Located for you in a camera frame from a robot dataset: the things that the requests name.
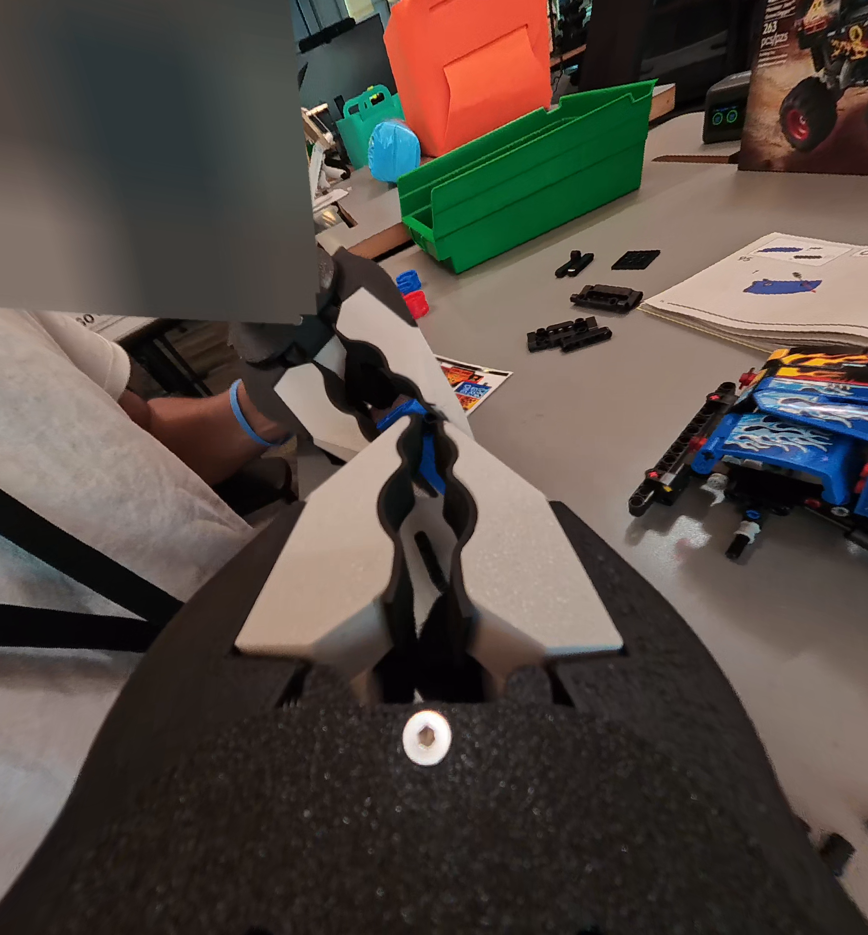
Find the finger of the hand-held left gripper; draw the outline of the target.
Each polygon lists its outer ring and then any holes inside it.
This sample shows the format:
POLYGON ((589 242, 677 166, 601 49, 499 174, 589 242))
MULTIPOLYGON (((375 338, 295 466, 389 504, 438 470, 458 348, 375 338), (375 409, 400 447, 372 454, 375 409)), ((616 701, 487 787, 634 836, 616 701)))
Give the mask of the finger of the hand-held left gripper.
POLYGON ((346 462, 385 431, 376 418, 405 395, 400 339, 328 339, 315 352, 291 343, 273 366, 273 394, 321 450, 346 462))
POLYGON ((327 310, 339 345, 331 376, 327 411, 328 438, 378 438, 403 418, 416 417, 433 435, 435 426, 451 425, 474 438, 468 417, 421 330, 393 308, 360 287, 327 310))

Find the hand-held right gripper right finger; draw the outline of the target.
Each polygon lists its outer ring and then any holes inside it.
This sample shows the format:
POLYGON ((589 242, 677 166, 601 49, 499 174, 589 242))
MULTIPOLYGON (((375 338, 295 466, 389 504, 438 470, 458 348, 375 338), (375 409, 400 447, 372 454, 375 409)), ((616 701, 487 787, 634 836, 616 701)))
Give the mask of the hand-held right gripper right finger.
POLYGON ((547 497, 452 423, 434 438, 455 538, 448 639, 481 666, 488 692, 524 668, 620 653, 624 639, 547 497))

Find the blue lego beam piece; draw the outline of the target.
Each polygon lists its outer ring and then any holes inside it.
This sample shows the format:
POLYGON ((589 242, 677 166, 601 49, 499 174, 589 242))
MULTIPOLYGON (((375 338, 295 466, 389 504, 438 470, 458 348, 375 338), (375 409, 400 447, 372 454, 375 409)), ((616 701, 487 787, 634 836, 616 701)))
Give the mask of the blue lego beam piece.
POLYGON ((446 486, 437 467, 436 436, 434 428, 436 417, 432 415, 432 411, 417 400, 408 399, 376 418, 375 425, 379 431, 382 432, 401 417, 410 415, 421 416, 425 423, 422 456, 419 466, 420 478, 423 479, 423 483, 418 484, 424 486, 425 489, 430 490, 433 494, 442 497, 446 492, 446 486))

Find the person's left forearm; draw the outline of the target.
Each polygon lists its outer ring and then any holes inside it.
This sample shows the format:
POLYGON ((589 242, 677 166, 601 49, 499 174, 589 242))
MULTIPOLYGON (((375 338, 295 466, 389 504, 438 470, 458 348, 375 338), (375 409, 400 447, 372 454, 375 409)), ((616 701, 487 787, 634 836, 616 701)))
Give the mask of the person's left forearm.
POLYGON ((137 426, 210 486, 228 481, 272 449, 259 447, 240 429, 228 391, 203 398, 145 400, 127 389, 118 403, 137 426))

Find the lego sticker sheet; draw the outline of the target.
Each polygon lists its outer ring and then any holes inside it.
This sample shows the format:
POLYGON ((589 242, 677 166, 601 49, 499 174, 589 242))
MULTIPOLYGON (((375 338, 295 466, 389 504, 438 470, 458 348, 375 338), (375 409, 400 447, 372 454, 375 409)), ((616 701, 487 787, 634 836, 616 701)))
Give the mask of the lego sticker sheet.
POLYGON ((473 412, 513 375, 510 370, 471 365, 442 355, 436 359, 466 413, 473 412))

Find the black lego axle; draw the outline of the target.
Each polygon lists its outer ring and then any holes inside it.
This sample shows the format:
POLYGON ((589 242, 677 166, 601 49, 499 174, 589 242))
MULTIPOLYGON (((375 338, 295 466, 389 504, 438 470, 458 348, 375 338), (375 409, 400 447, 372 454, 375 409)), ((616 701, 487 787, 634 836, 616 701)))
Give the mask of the black lego axle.
POLYGON ((430 537, 426 532, 418 531, 414 534, 414 541, 431 584, 436 588, 439 594, 445 593, 448 588, 449 579, 440 566, 438 555, 430 537))

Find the black lego brick with holes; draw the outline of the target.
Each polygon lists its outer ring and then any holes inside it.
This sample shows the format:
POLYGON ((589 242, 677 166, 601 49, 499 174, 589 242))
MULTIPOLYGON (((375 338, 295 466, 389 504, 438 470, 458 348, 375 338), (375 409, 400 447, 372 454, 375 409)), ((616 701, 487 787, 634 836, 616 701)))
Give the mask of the black lego brick with holes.
POLYGON ((606 284, 586 285, 570 296, 571 304, 580 309, 618 314, 635 310, 642 299, 643 293, 638 290, 606 284))

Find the lego instruction booklet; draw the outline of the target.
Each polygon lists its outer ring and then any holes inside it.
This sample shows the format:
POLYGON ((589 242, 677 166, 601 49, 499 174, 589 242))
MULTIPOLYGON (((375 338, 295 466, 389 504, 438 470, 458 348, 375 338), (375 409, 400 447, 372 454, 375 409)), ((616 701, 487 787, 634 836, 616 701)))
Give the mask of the lego instruction booklet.
POLYGON ((773 233, 640 309, 755 350, 868 348, 868 245, 773 233))

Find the blue wristband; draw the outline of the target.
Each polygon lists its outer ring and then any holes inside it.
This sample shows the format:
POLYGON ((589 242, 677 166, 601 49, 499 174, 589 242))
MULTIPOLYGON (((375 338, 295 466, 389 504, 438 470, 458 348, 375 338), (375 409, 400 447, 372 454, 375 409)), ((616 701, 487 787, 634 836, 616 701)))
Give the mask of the blue wristband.
POLYGON ((253 406, 243 380, 235 380, 228 391, 231 412, 240 429, 261 448, 278 448, 290 441, 295 431, 266 418, 253 406))

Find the white objects on table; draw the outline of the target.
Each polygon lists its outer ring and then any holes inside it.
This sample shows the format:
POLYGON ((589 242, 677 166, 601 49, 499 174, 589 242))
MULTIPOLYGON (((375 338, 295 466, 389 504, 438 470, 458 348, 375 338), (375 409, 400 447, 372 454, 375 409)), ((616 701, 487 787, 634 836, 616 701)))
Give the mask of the white objects on table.
POLYGON ((342 208, 343 199, 350 193, 345 183, 350 178, 351 168, 331 128, 328 111, 325 104, 312 109, 301 108, 316 233, 338 224, 351 225, 342 208))

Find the light blue round cap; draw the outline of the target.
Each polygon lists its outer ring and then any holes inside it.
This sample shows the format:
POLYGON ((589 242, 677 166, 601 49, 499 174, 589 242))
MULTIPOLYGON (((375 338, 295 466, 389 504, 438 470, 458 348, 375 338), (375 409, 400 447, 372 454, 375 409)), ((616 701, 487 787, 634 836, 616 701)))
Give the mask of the light blue round cap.
POLYGON ((371 176, 385 183, 396 183, 421 164, 421 144, 417 135, 401 120, 378 123, 369 139, 368 168, 371 176))

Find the orange bag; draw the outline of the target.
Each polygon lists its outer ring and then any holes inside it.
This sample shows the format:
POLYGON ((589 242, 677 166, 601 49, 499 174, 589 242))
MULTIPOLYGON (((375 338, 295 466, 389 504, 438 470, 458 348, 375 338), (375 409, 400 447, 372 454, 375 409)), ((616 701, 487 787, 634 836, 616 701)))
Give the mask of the orange bag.
POLYGON ((405 120, 440 157, 552 100, 545 1, 403 1, 384 32, 405 120))

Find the dark computer monitor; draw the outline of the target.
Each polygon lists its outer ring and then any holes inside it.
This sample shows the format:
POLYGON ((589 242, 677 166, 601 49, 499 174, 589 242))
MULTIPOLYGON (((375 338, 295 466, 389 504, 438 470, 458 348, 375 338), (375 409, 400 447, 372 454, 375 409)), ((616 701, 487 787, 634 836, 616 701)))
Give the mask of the dark computer monitor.
POLYGON ((298 57, 299 67, 308 63, 300 97, 307 107, 338 96, 349 100, 368 88, 381 85, 396 94, 397 87, 383 41, 384 27, 378 14, 298 57))

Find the monster truck picture box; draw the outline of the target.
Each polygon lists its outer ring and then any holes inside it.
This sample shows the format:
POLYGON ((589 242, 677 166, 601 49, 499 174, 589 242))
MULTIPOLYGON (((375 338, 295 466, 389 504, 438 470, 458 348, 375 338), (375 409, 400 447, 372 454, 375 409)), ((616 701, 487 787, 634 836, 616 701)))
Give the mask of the monster truck picture box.
POLYGON ((868 1, 767 1, 739 169, 868 176, 868 1))

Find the black lego frame piece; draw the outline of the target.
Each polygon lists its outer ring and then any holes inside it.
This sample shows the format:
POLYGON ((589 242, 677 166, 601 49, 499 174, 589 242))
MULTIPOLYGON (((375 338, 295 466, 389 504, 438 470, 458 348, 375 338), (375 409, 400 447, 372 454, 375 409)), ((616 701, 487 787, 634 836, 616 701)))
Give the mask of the black lego frame piece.
POLYGON ((584 330, 587 328, 600 326, 594 317, 580 318, 574 321, 560 322, 544 328, 539 328, 535 332, 529 332, 526 336, 527 350, 530 353, 537 353, 548 349, 557 348, 560 350, 561 338, 573 330, 584 330))

